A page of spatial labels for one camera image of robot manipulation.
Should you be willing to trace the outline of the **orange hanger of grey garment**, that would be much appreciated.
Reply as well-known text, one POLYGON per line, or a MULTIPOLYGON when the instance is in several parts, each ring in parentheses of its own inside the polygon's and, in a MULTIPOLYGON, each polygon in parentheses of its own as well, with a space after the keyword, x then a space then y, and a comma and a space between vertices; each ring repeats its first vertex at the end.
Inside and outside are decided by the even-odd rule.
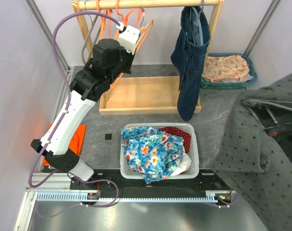
MULTIPOLYGON (((144 21, 144 18, 145 18, 145 9, 142 8, 144 10, 143 14, 142 14, 142 17, 138 23, 139 26, 139 30, 141 32, 140 36, 139 36, 139 39, 136 43, 136 53, 139 51, 139 49, 141 48, 141 46, 143 45, 145 39, 147 38, 150 30, 152 29, 152 26, 154 24, 154 19, 150 20, 150 22, 146 25, 146 26, 142 26, 143 24, 143 21, 144 21)), ((111 90, 113 90, 116 85, 118 84, 118 82, 120 81, 120 79, 123 77, 124 73, 121 73, 119 75, 119 77, 117 78, 117 80, 115 80, 115 82, 111 85, 111 90)))

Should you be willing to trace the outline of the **orange hanger of floral skirt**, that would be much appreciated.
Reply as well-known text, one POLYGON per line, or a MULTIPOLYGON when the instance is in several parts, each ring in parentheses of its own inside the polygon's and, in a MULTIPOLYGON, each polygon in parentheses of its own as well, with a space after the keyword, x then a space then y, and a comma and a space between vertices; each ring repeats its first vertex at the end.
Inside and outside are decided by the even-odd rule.
POLYGON ((135 24, 134 24, 134 26, 136 27, 136 26, 138 25, 138 23, 139 23, 141 17, 142 17, 142 14, 143 14, 144 10, 143 10, 142 8, 131 8, 131 9, 129 10, 129 12, 124 16, 122 13, 119 12, 119 2, 120 2, 120 0, 116 0, 116 8, 115 8, 115 10, 116 10, 117 15, 121 17, 121 22, 122 22, 125 26, 128 25, 128 21, 129 21, 129 17, 130 17, 130 15, 131 15, 135 10, 138 11, 137 19, 136 19, 136 22, 135 22, 135 24))

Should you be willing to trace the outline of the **orange hanger of blouse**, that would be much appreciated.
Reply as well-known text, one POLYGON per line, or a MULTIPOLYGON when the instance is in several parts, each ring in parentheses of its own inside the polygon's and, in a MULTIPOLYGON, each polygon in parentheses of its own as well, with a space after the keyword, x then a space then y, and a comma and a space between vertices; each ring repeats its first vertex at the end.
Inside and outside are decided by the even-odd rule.
MULTIPOLYGON (((96 1, 96 7, 97 7, 97 11, 101 12, 101 8, 99 6, 100 0, 96 1)), ((111 9, 105 9, 103 10, 103 14, 106 14, 108 16, 112 16, 113 11, 111 9)), ((106 18, 105 17, 101 17, 101 24, 100 24, 100 39, 104 38, 104 32, 105 32, 105 28, 106 28, 106 18)))

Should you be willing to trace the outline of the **grey dotted garment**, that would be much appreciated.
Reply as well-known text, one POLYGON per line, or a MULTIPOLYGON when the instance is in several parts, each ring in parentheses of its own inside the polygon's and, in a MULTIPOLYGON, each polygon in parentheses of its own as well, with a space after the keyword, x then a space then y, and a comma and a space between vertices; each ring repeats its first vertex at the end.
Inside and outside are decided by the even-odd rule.
MULTIPOLYGON (((243 101, 292 102, 292 73, 235 100, 211 169, 238 192, 270 231, 292 231, 292 136, 268 136, 243 101)), ((279 125, 292 112, 279 108, 279 125)))

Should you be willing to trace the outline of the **dark denim garment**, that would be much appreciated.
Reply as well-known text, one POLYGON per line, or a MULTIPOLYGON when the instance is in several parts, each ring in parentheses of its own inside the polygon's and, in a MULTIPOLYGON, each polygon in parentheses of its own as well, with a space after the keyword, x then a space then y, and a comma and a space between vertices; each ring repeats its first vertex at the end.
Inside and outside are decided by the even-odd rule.
POLYGON ((189 121, 195 111, 199 99, 201 77, 204 69, 205 57, 210 43, 210 29, 204 12, 200 16, 204 44, 195 46, 188 38, 189 10, 184 7, 181 13, 181 29, 175 48, 171 54, 171 62, 180 75, 179 97, 177 110, 184 121, 189 121))

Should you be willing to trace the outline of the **blue-grey hanger of denim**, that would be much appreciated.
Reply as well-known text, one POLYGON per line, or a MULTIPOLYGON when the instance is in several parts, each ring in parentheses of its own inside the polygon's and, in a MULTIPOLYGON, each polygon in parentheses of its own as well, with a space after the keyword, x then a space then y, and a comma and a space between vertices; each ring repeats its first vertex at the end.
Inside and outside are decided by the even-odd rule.
POLYGON ((188 38, 195 46, 201 46, 204 44, 203 32, 200 16, 203 13, 204 0, 202 0, 202 6, 200 11, 197 11, 196 7, 191 6, 189 10, 189 30, 188 38))

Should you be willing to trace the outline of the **red polka dot skirt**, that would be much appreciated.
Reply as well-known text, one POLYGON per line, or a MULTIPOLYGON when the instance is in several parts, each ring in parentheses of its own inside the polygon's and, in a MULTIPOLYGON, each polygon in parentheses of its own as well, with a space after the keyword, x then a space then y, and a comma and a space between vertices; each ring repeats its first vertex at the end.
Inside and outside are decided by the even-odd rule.
POLYGON ((185 152, 186 154, 189 153, 191 145, 191 135, 189 133, 184 132, 177 127, 163 127, 160 128, 160 130, 171 135, 182 137, 184 140, 183 146, 185 148, 185 152))

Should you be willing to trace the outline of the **white blouse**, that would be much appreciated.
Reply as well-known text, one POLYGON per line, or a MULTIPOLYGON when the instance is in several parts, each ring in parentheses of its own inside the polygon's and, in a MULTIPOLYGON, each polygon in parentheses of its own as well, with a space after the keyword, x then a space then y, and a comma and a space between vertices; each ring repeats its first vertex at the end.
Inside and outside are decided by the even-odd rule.
POLYGON ((188 171, 190 168, 191 162, 192 161, 189 155, 184 153, 181 164, 179 165, 178 168, 175 169, 175 171, 171 174, 171 176, 177 176, 177 175, 183 174, 185 171, 188 171))

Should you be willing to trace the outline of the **blue floral skirt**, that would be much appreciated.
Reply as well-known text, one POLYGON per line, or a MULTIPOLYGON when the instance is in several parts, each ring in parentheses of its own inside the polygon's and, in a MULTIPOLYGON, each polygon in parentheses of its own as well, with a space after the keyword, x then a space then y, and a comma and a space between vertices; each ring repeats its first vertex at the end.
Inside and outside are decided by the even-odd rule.
POLYGON ((122 128, 121 146, 126 164, 141 173, 146 184, 168 178, 180 166, 184 139, 157 128, 122 128))

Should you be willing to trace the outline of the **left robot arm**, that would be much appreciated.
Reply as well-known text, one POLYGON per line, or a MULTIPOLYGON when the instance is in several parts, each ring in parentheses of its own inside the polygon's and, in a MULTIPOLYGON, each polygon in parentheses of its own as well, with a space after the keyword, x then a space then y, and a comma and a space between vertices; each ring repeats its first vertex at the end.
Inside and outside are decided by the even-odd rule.
POLYGON ((93 57, 76 73, 67 102, 56 120, 41 139, 31 143, 50 166, 77 176, 86 189, 96 187, 98 178, 94 170, 69 148, 69 143, 102 94, 110 89, 120 74, 131 72, 135 50, 136 43, 123 38, 105 38, 94 45, 93 57))

